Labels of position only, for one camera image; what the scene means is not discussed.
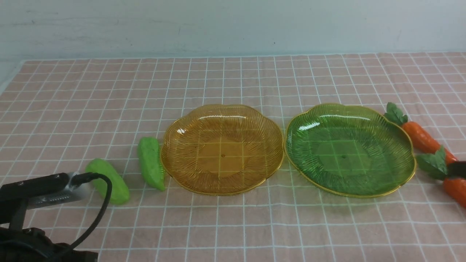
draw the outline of table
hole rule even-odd
[[[319,103],[394,102],[466,159],[466,53],[24,61],[0,96],[0,182],[82,171],[108,159],[131,200],[111,206],[79,247],[102,262],[463,261],[466,211],[422,172],[393,194],[361,200],[308,183],[288,161],[260,187],[231,197],[192,194],[169,177],[148,188],[142,136],[161,142],[203,104],[242,103],[283,130]],[[71,243],[102,203],[28,211],[26,227]]]

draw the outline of toy carrot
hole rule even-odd
[[[422,126],[413,121],[408,121],[408,116],[404,115],[403,112],[392,102],[387,104],[387,112],[384,116],[391,122],[401,126],[403,130],[411,138],[414,148],[428,154],[435,154],[440,149],[440,144],[427,133]],[[447,149],[445,149],[445,161],[446,164],[457,162],[455,156]]]
[[[466,162],[445,163],[446,151],[443,146],[435,154],[416,156],[419,168],[431,178],[443,181],[445,192],[466,208]]]

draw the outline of wall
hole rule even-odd
[[[3,0],[18,59],[466,50],[465,0]]]

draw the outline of green leaf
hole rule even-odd
[[[403,111],[392,102],[387,103],[387,112],[384,114],[390,122],[394,122],[397,125],[403,125],[408,122],[408,116],[403,114]]]
[[[446,153],[443,146],[435,154],[420,154],[416,156],[419,168],[436,180],[444,180],[447,176],[445,158]]]

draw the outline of scalloped plate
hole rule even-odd
[[[277,124],[252,107],[210,104],[168,128],[160,157],[185,189],[232,195],[257,187],[278,170],[283,140]]]
[[[405,131],[362,106],[317,105],[291,120],[284,145],[302,175],[342,196],[387,195],[409,181],[416,170]]]

